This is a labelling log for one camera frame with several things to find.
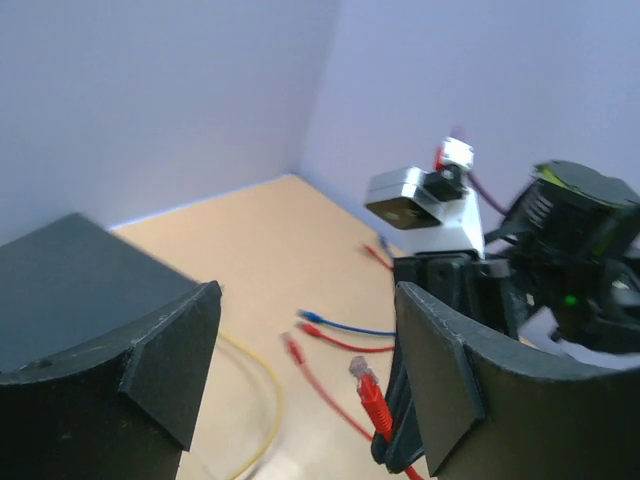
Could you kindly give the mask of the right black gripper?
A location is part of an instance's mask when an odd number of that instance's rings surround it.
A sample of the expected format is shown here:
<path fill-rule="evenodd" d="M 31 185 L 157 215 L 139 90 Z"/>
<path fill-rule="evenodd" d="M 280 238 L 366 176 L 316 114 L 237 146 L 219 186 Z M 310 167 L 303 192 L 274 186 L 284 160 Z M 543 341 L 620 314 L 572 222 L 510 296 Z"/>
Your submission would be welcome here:
<path fill-rule="evenodd" d="M 392 261 L 396 285 L 411 283 L 466 318 L 462 332 L 486 342 L 518 342 L 519 329 L 555 300 L 555 285 L 505 255 L 481 260 L 471 252 L 418 253 Z M 402 348 L 394 346 L 385 400 L 391 439 L 375 434 L 374 461 L 393 474 L 424 456 L 414 399 Z"/>

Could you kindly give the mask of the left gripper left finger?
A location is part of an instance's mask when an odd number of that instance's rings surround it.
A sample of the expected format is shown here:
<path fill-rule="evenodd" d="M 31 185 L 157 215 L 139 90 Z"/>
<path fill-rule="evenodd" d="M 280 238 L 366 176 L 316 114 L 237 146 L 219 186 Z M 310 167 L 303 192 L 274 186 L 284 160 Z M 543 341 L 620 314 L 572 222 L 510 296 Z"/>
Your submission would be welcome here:
<path fill-rule="evenodd" d="M 109 333 L 1 376 L 4 479 L 173 479 L 191 447 L 221 317 L 196 285 Z"/>

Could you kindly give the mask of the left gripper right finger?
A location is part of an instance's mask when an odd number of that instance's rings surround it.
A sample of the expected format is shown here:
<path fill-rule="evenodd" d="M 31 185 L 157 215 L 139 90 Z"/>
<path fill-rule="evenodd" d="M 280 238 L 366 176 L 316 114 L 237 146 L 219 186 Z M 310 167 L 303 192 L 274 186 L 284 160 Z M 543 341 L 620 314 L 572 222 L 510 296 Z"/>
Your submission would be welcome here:
<path fill-rule="evenodd" d="M 639 373 L 555 356 L 411 283 L 397 332 L 428 471 L 441 479 L 635 479 Z"/>

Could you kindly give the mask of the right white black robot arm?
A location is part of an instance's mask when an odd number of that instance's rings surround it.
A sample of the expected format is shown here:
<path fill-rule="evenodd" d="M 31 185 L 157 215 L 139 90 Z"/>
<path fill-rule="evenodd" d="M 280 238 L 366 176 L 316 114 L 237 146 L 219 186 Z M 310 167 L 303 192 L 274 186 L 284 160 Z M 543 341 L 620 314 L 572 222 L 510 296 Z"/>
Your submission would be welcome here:
<path fill-rule="evenodd" d="M 367 189 L 367 209 L 406 235 L 393 263 L 393 427 L 374 436 L 374 460 L 400 473 L 424 459 L 440 479 L 637 478 L 638 369 L 533 349 L 518 333 L 546 309 L 555 340 L 638 352 L 638 195 L 554 160 L 484 232 L 464 176 L 406 167 Z"/>

